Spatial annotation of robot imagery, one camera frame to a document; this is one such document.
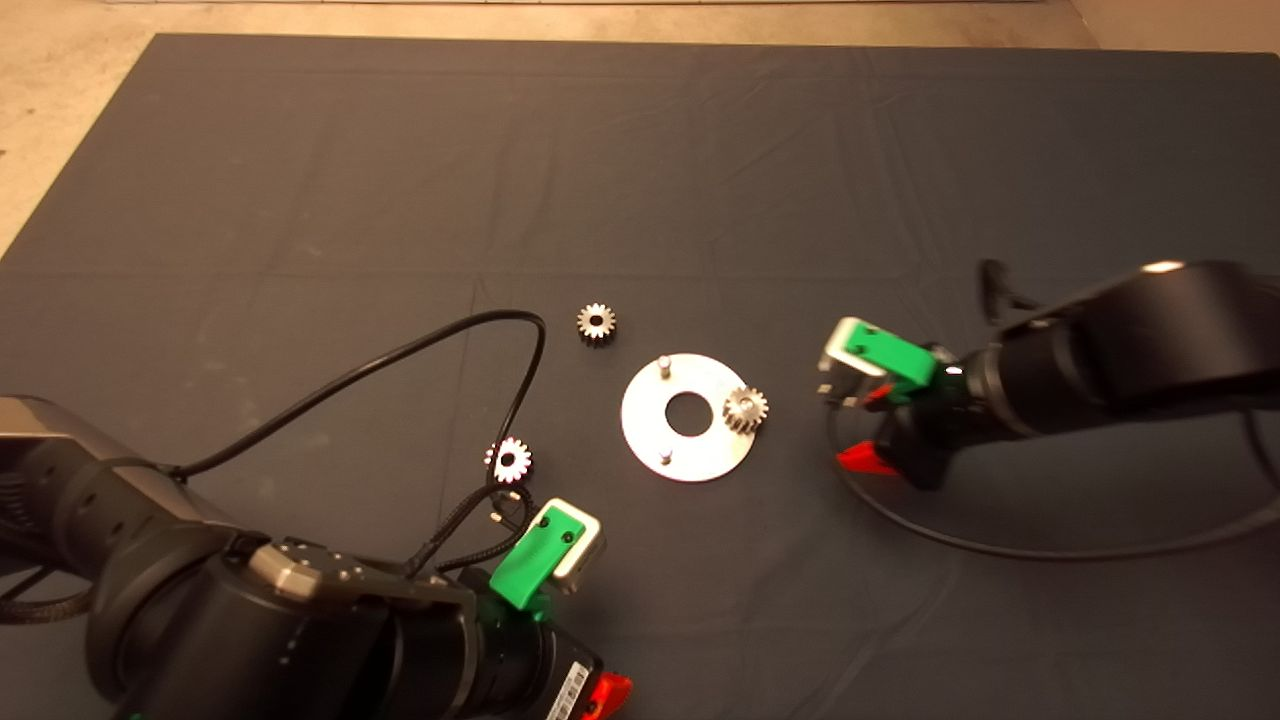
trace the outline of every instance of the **wire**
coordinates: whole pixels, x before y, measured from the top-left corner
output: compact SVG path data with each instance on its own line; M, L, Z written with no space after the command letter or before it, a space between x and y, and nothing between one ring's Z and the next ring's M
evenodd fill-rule
M407 342L389 352L384 352L351 370L338 375L333 380L325 383L319 389L311 392L302 400L294 402L283 413L275 415L270 420L262 423L257 428L250 430L239 439L232 442L227 447L207 455L195 462L188 462L186 465L152 465L160 469L165 474L173 477L179 482L186 482L188 478L198 475L201 473L207 473L224 462L238 457L244 451L262 442L264 439L271 437L282 428L297 420L308 410L320 405L325 400L329 400L334 395L338 395L349 386L367 378L369 375L376 373L378 370L389 368L406 357L416 355L417 352L431 347L433 345L448 340L463 331L474 328L476 325L483 325L486 323L494 323L500 320L520 320L531 323L538 329L538 341L534 345L534 352L529 359L529 368L525 370L525 377L516 389L516 396L511 401L511 406L507 409L507 416L502 421L502 429L498 432L498 441L502 442L511 430L511 424L516 419L516 414L520 411L520 405L525 400L525 395L529 392L529 386L534 382L534 375L538 373L538 365L541 363L543 347L547 345L547 323L536 315L527 310L489 310L485 313L476 313L475 315L468 315L461 320L449 323L442 328L438 328L417 340Z
M88 612L92 603L92 589L56 600L19 601L23 593L54 574L54 568L44 566L19 580L14 587L0 594L0 625L38 625L69 620Z
M436 573L448 573L449 570L457 570L458 568L466 568L467 565L475 565L476 562L484 562L493 557L498 557L503 552L507 552L520 542L521 536L525 529L529 528L529 521L534 519L534 501L529 496L527 491L520 493L520 506L522 509L522 515L520 518L520 524L512 530L502 542L481 550L479 552L472 552L471 555L465 555L462 557L456 557L448 562L442 562L435 566Z
M1272 486L1280 488L1280 475L1276 474L1275 465L1271 457L1267 455L1266 448L1262 446L1261 437L1257 432L1257 423L1253 418L1253 413L1244 411L1245 434L1249 437L1249 450L1253 454L1258 468L1267 475L1267 479ZM827 438L831 443L832 454L840 452L845 446L840 442L840 428L838 428L838 407L832 407L827 414ZM989 555L995 557L1005 557L1009 560L1029 560L1039 562L1103 562L1115 560L1137 560L1140 557L1157 557L1162 555L1174 555L1180 552L1190 552L1193 550L1202 550L1206 547L1212 547L1231 541L1236 541L1248 534L1252 534L1262 528L1275 524L1280 520L1280 495L1274 497L1268 503L1262 507L1248 512L1235 520L1226 524L1219 525L1217 528L1204 530L1201 533L1194 533L1181 538L1171 541L1160 541L1142 544L1123 546L1116 548L1102 548L1102 550L1082 550L1082 551L1060 551L1060 550L1025 550L1016 547L1005 547L998 544L987 544L983 542L977 542L952 534L943 533L941 530L934 530L933 528L927 528L919 523L908 520L905 516L890 510L879 500L876 500L867 491L865 487L858 480L856 475L844 469L840 462L832 460L836 471L840 474L841 479L847 484L854 493L867 503L878 515L893 523L895 525L915 533L922 538L932 542L955 547L959 550L965 550L969 552L978 552L982 555Z
M47 577L50 577L52 574L54 574L54 569L52 568L50 568L49 565L41 566L35 573L27 575L22 580L18 580L18 583L15 585L13 585L12 588L4 591L4 593L0 593L0 601L4 601L4 600L18 600L22 596L22 593L24 593L24 592L29 591L31 588L36 587L37 584L41 583L41 580L44 580L45 578L47 578Z
M538 332L538 336L534 342L534 350L529 357L529 365L525 369L525 375L521 379L520 386L516 388L516 395L515 397L512 397L511 405L507 407L507 414L498 428L498 436L493 443L494 447L498 447L511 432L511 425L516 420L516 414L520 413L520 406L524 404L525 396L529 393L529 388L534 383L534 377L538 374L538 366L541 363L543 350L547 345L547 323L541 319L541 316L539 316L535 313L530 313L527 310L489 310L485 313L476 313L474 315L468 315L466 318L462 318L461 320L456 320L442 328L431 331L430 333L426 333L422 337L419 337L394 350L384 352L383 355L379 355L356 368L352 368L351 370L347 370L342 375L338 375L337 378L329 380L320 388L312 391L302 400L298 400L297 402L294 402L293 405L291 405L288 409L279 413L274 418L266 420L257 428L243 434L227 447L223 447L221 450L218 450L193 462L188 462L186 465L164 465L140 457L119 457L104 462L109 464L110 466L116 466L116 465L147 466L169 475L170 478L173 478L179 483L186 483L189 478L195 475L198 475L201 473L207 473L214 468L218 468L230 460L234 460L247 450L252 448L257 443L265 441L266 438L279 432L289 423L297 420L315 406L320 405L321 402L333 397L334 395L338 395L339 392L351 387L352 384L367 378L369 375L376 373L378 370L389 368L396 363L399 363L406 357L416 355L417 352L421 352L422 350L426 350L428 347L431 347L444 340L448 340L463 331L486 323L495 323L503 320L517 320L529 323L534 325L534 328ZM453 511L449 512L448 518L444 520L444 523L440 524L440 528L435 532L435 534L433 534L431 538L428 542L425 542L417 550L417 552L413 553L412 557L410 557L401 565L399 569L403 571L406 577L412 578L419 573L421 573L422 569L426 566L426 562L433 556L435 556L435 553L440 550L444 542L449 539L449 537L453 536L454 532L457 532L457 529L462 525L462 521L471 512L475 511L475 509L480 505L480 502L486 497L495 496L498 492L518 495L520 502L525 510L524 520L521 521L518 528L515 529L512 534L508 538L503 539L500 543L490 548L483 550L480 552L467 555L457 560L452 560L447 565L449 566L449 569L456 569L475 562L481 562L490 557L495 557L502 552L506 552L507 550L509 550L512 546L516 544L525 527L527 525L529 519L532 515L531 511L532 496L525 488L511 488L509 486L498 483L495 479L498 464L492 462L485 470L485 484L472 491L466 498L463 498L462 502L460 502L453 509Z
M449 537L457 532L460 527L462 527L462 521L480 506L480 502L483 502L486 497L492 497L498 493L512 493L520 497L520 503L524 507L524 518L521 519L520 525L500 543L474 555L445 562L444 565L448 565L448 568L442 565L436 570L443 573L444 570L475 565L476 562L483 562L490 557L497 557L515 546L520 539L520 536L525 532L525 528L529 525L529 520L532 518L532 496L527 488L512 487L494 480L486 483L484 487L471 491L471 493L467 495L452 512L449 512L449 516L440 524L440 528L435 530L435 534L422 543L422 547L420 547L412 557L404 561L404 565L401 569L402 574L406 578L413 578L421 573L422 569L426 568L428 561L430 561L444 542L449 539Z

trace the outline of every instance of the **black mat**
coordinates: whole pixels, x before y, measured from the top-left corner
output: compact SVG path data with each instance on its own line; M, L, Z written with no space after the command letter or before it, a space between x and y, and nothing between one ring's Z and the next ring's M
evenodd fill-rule
M1270 720L1280 532L1094 566L928 544L832 477L813 366L844 314L978 346L984 256L1044 299L1162 258L1280 274L1277 128L1268 55L159 37L0 263L0 389L184 460L385 347L529 307L552 323L517 427L538 492L609 536L558 615L635 678L626 717ZM621 314L608 350L573 337L594 300ZM197 486L402 556L480 480L529 341L442 346ZM676 351L771 398L714 483L652 475L618 427ZM1235 419L1116 428L881 491L980 539L1094 547L1265 500L1244 448ZM81 633L0 630L0 715L105 714Z

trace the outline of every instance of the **sticker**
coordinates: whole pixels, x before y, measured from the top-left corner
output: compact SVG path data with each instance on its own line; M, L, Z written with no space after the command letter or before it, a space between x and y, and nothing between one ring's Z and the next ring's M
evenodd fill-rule
M582 685L586 684L586 678L590 674L586 665L573 662L564 678L564 684L561 685L561 693L556 696L552 711L547 714L547 720L568 720L570 714L573 712L573 705L577 703L577 696L582 692Z

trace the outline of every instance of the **metal disc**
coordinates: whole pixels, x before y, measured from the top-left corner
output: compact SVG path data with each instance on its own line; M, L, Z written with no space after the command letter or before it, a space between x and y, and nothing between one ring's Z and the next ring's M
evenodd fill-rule
M728 393L745 384L727 365L705 355L663 355L641 368L627 386L622 434L631 452L659 475L682 483L716 479L736 468L755 442L754 433L736 433L719 416ZM712 407L712 424L700 436L682 436L667 421L667 404L684 392L701 397Z

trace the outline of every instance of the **spur gear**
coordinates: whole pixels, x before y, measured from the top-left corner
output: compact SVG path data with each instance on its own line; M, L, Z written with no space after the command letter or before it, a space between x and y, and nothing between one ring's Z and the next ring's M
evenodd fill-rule
M754 387L740 387L724 398L724 424L736 433L754 433L769 415L769 401Z
M489 450L484 451L484 464L493 462L493 456L494 451L490 445ZM518 438L509 437L498 446L498 466L494 469L493 477L499 483L508 486L520 483L529 477L532 468L534 454Z
M603 302L593 302L577 311L577 334L593 347L613 340L617 327L617 314Z

